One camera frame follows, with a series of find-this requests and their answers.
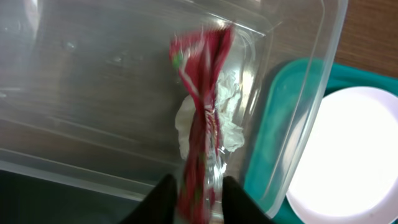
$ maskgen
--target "plastic wrapper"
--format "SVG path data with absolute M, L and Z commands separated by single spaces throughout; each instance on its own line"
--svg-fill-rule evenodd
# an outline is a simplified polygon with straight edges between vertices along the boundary
M 223 174 L 218 148 L 222 133 L 216 83 L 232 41 L 233 28 L 227 27 L 176 37 L 170 46 L 172 63 L 196 109 L 177 201 L 179 214 L 190 223 L 208 223 L 221 195 Z

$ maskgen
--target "white tissue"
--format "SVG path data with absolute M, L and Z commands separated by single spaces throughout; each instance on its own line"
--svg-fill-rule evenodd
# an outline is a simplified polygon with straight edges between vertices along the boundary
M 235 109 L 241 98 L 239 83 L 234 75 L 220 72 L 217 80 L 216 107 L 221 126 L 222 144 L 230 152 L 244 144 L 243 128 L 232 122 Z M 191 96 L 187 96 L 175 117 L 175 128 L 178 131 L 181 158 L 186 159 L 189 152 L 189 134 L 195 104 Z

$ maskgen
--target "red wrapper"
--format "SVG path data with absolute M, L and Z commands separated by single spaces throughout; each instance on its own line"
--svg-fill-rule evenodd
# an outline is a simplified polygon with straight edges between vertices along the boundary
M 190 223 L 209 222 L 221 191 L 216 82 L 232 41 L 233 29 L 227 27 L 177 37 L 170 46 L 170 58 L 196 108 L 177 202 L 181 216 Z

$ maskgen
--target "brown wooden surface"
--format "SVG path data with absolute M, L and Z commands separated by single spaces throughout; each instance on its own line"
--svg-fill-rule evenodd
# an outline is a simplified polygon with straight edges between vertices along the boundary
M 398 78 L 398 1 L 349 0 L 335 62 Z

